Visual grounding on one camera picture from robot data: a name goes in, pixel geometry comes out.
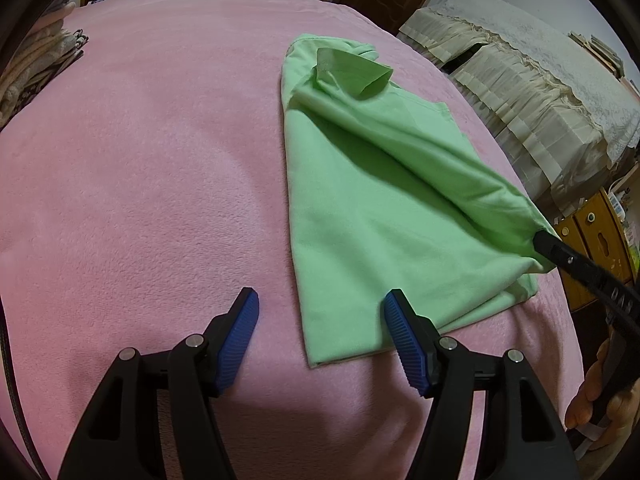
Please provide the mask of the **person's right hand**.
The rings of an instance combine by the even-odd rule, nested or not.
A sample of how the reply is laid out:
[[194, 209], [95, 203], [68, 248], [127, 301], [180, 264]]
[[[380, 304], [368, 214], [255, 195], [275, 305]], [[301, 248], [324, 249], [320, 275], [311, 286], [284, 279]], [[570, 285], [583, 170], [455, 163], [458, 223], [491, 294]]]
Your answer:
[[[607, 339], [597, 353], [597, 362], [591, 365], [585, 380], [580, 385], [565, 413], [565, 426], [573, 429], [585, 425], [592, 416], [592, 404], [602, 391], [603, 364], [608, 354], [611, 339]], [[613, 444], [624, 442], [639, 422], [639, 381], [619, 393], [608, 402], [606, 416], [610, 420], [602, 436], [590, 446], [590, 451], [609, 448]]]

